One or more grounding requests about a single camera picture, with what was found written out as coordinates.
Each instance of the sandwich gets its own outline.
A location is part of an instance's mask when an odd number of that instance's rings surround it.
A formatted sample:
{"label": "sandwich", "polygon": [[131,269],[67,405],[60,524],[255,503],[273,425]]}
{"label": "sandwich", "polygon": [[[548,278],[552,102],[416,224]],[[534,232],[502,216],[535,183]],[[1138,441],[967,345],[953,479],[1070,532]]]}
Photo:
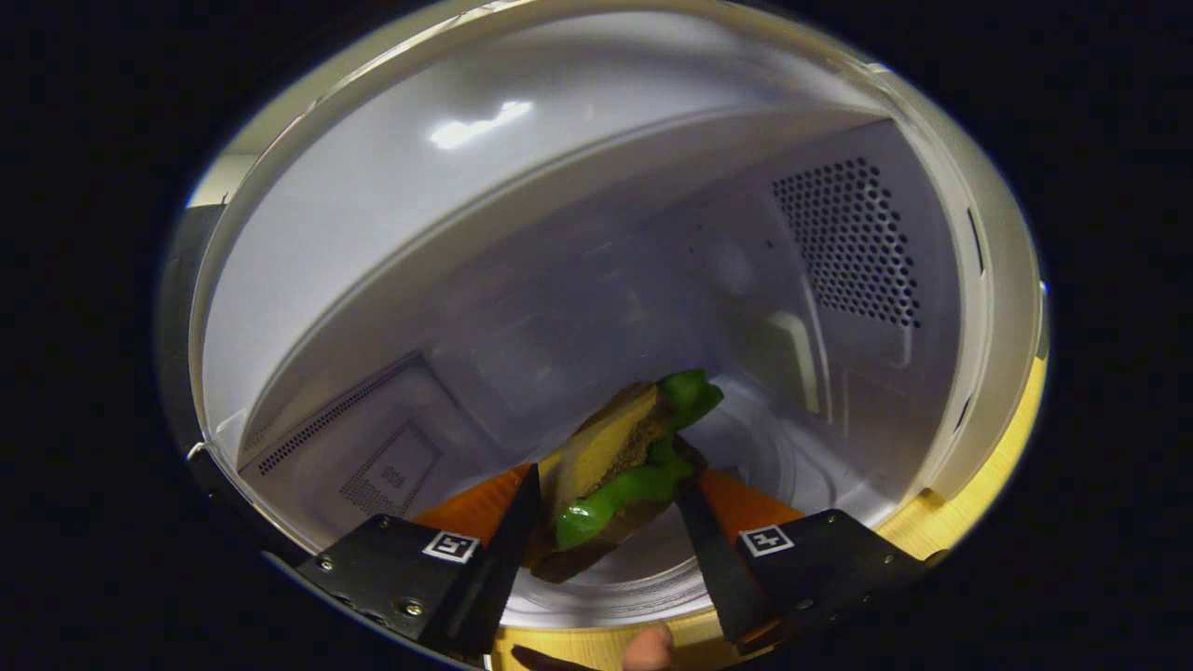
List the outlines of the sandwich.
{"label": "sandwich", "polygon": [[667,510],[707,468],[678,432],[722,399],[699,369],[618,392],[539,461],[543,505],[523,566],[562,583]]}

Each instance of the orange gripper pad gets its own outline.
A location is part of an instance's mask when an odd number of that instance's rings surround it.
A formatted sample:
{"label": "orange gripper pad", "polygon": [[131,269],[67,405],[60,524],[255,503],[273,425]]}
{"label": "orange gripper pad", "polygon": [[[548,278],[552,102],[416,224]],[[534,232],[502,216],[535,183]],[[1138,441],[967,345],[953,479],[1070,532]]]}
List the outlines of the orange gripper pad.
{"label": "orange gripper pad", "polygon": [[786,524],[804,516],[756,488],[712,469],[704,473],[699,485],[730,546],[737,542],[737,534],[741,531]]}
{"label": "orange gripper pad", "polygon": [[481,544],[488,547],[530,467],[530,463],[523,463],[501,475],[489,478],[419,513],[410,522],[452,534],[475,536],[481,540]]}

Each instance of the wooden table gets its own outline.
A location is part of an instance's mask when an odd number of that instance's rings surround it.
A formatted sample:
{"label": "wooden table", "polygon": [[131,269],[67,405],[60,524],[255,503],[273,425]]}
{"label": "wooden table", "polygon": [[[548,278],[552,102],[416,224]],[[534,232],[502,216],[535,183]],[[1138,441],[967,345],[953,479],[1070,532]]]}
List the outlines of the wooden table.
{"label": "wooden table", "polygon": [[[925,490],[907,506],[888,519],[878,533],[908,554],[925,559],[929,554],[953,547],[990,506],[1010,476],[1019,456],[1027,444],[1044,390],[1046,362],[1032,364],[1027,388],[1019,401],[1010,426],[973,480],[952,500],[944,500]],[[742,658],[721,633],[713,610],[667,621],[675,635],[675,657],[682,671],[723,669]],[[592,629],[523,629],[502,627],[493,651],[496,671],[521,670],[509,654],[514,644],[526,646],[560,659],[577,661],[594,669],[620,669],[622,651],[645,624]]]}

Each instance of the sandwich filling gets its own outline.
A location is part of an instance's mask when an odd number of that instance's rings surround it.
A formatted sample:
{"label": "sandwich filling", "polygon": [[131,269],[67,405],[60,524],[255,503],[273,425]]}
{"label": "sandwich filling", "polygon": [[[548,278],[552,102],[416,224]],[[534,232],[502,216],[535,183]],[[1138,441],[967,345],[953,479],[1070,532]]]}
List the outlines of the sandwich filling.
{"label": "sandwich filling", "polygon": [[696,467],[675,451],[675,432],[707,414],[724,393],[699,369],[668,375],[657,386],[674,407],[668,433],[650,444],[645,463],[617,475],[560,513],[555,521],[557,552],[591,541],[613,516],[636,503],[670,500],[675,487],[696,474]]}

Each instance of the ventilation holes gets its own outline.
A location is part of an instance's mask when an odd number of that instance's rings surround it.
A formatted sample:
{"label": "ventilation holes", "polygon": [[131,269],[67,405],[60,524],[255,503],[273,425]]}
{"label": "ventilation holes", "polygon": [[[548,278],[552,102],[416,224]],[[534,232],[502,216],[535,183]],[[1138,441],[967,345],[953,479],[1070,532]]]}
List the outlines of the ventilation holes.
{"label": "ventilation holes", "polygon": [[339,417],[345,412],[347,412],[348,408],[364,400],[364,398],[367,396],[369,394],[376,392],[377,388],[379,388],[382,384],[385,384],[387,382],[396,377],[400,373],[406,370],[406,368],[407,364],[404,363],[402,365],[396,367],[394,370],[385,373],[377,380],[373,380],[372,382],[365,384],[357,392],[353,392],[348,398],[332,406],[332,408],[328,410],[326,413],[319,415],[314,421],[310,421],[309,424],[303,426],[301,431],[291,436],[290,439],[288,439],[285,443],[282,444],[282,447],[273,450],[273,454],[265,457],[265,460],[262,460],[261,463],[256,466],[256,470],[261,475],[265,475],[266,473],[273,470],[276,466],[282,463],[282,460],[290,456],[303,443],[314,438],[315,435],[326,429],[328,424],[339,419]]}
{"label": "ventilation holes", "polygon": [[[372,482],[369,481],[369,469],[373,467],[377,461],[385,455],[385,451],[397,442],[397,438],[407,430],[418,438],[422,445],[431,451],[434,456],[431,458],[431,464],[422,472],[422,475],[415,481],[414,487],[407,492],[406,498],[401,504],[394,503],[394,499],[385,495],[384,492],[378,490]],[[406,511],[409,510],[410,504],[414,501],[414,497],[422,490],[422,485],[426,484],[427,475],[434,469],[435,463],[438,463],[439,457],[443,456],[434,444],[431,443],[429,438],[422,430],[412,420],[402,425],[392,436],[389,437],[377,451],[369,456],[364,463],[357,468],[356,473],[340,487],[340,495],[351,503],[352,505],[360,509],[361,512],[372,517],[375,515],[385,513],[394,517],[404,517]],[[392,467],[385,467],[381,472],[381,479],[385,481],[387,485],[394,487],[395,492],[401,491],[402,486],[406,484],[406,475]]]}
{"label": "ventilation holes", "polygon": [[[821,307],[920,328],[920,302],[911,291],[917,287],[910,270],[915,261],[880,174],[878,166],[857,158],[775,180],[771,190],[799,242]],[[821,198],[826,179],[837,185],[840,196],[833,202],[840,207]]]}

